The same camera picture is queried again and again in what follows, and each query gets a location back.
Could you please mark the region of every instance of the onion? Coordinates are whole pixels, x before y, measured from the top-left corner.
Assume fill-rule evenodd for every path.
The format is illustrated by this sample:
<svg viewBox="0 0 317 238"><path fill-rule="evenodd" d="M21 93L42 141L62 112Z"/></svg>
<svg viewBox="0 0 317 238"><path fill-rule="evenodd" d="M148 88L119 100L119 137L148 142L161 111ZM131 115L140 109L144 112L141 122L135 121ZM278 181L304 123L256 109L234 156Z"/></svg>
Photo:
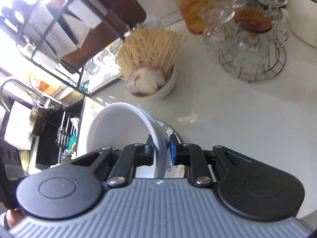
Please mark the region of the onion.
<svg viewBox="0 0 317 238"><path fill-rule="evenodd" d="M143 67L134 71L126 82L126 89L132 94L152 95L166 84L160 68Z"/></svg>

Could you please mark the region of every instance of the white ceramic bowl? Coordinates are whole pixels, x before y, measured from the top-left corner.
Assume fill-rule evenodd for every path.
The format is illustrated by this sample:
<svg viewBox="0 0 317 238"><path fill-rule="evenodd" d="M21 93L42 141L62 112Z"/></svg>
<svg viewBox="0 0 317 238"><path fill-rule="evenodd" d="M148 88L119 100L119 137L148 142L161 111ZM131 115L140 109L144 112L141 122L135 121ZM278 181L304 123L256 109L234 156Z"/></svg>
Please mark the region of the white ceramic bowl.
<svg viewBox="0 0 317 238"><path fill-rule="evenodd" d="M87 136L87 152L110 146L123 150L126 145L146 143L151 134L155 145L153 166L137 168L136 177L164 178L171 161L169 137L144 110L127 103L113 103L94 118Z"/></svg>
<svg viewBox="0 0 317 238"><path fill-rule="evenodd" d="M137 95L133 95L133 96L140 99L162 99L172 92L176 84L176 78L177 78L177 72L175 67L173 66L172 74L170 78L168 79L167 83L162 88L160 88L156 93L152 95L147 95L147 96L137 96Z"/></svg>

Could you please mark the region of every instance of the kitchen counter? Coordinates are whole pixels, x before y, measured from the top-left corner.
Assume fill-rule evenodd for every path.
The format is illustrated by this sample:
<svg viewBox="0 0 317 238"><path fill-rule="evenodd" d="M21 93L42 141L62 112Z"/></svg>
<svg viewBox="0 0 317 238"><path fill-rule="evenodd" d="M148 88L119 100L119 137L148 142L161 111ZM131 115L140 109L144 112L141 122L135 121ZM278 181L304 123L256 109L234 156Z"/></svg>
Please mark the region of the kitchen counter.
<svg viewBox="0 0 317 238"><path fill-rule="evenodd" d="M127 102L170 124L185 142L203 149L224 145L291 173L306 193L298 217L317 210L317 49L291 33L282 72L249 84L225 72L207 54L201 36L190 34L183 21L171 29L190 38L176 56L173 91L163 100L136 99L119 81L86 98L78 156L86 153L95 115L110 103Z"/></svg>

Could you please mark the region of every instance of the person's hand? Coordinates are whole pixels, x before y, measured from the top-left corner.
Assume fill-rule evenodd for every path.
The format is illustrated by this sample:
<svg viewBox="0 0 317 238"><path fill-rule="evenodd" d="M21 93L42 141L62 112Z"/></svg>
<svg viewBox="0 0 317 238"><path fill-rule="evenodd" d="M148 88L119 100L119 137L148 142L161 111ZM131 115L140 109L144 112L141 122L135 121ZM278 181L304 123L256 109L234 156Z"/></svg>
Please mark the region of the person's hand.
<svg viewBox="0 0 317 238"><path fill-rule="evenodd" d="M21 212L19 208L15 210L8 210L7 211L7 222L10 228L14 227L18 222L20 222L25 216Z"/></svg>

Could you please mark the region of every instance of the black circular cover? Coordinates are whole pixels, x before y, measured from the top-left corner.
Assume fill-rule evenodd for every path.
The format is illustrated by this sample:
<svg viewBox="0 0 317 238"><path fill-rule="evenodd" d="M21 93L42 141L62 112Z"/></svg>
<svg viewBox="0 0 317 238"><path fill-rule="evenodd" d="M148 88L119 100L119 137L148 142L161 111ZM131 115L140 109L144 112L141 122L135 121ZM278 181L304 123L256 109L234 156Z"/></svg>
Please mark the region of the black circular cover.
<svg viewBox="0 0 317 238"><path fill-rule="evenodd" d="M102 196L93 169L64 163L25 178L16 197L22 210L41 219L73 218L90 210Z"/></svg>
<svg viewBox="0 0 317 238"><path fill-rule="evenodd" d="M218 184L217 193L230 210L258 221L277 221L297 214L305 196L298 179L234 151L225 154L218 150L217 154L218 167L227 172ZM235 155L239 156L239 164L232 163Z"/></svg>

